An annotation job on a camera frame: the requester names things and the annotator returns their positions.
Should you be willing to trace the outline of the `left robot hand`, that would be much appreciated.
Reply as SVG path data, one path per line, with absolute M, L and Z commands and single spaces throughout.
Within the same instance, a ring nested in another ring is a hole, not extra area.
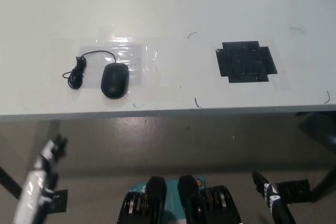
M 56 186 L 57 165 L 67 144 L 67 138 L 59 134 L 41 149 L 25 179 L 12 223 L 44 223 L 48 215 L 66 212 L 68 190 L 56 190 Z

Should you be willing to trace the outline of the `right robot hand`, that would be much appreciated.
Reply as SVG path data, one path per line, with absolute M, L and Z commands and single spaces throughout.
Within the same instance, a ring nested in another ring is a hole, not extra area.
M 274 186 L 259 172 L 253 171 L 252 177 L 257 191 L 264 198 L 274 223 L 295 223 L 287 205 L 282 201 Z

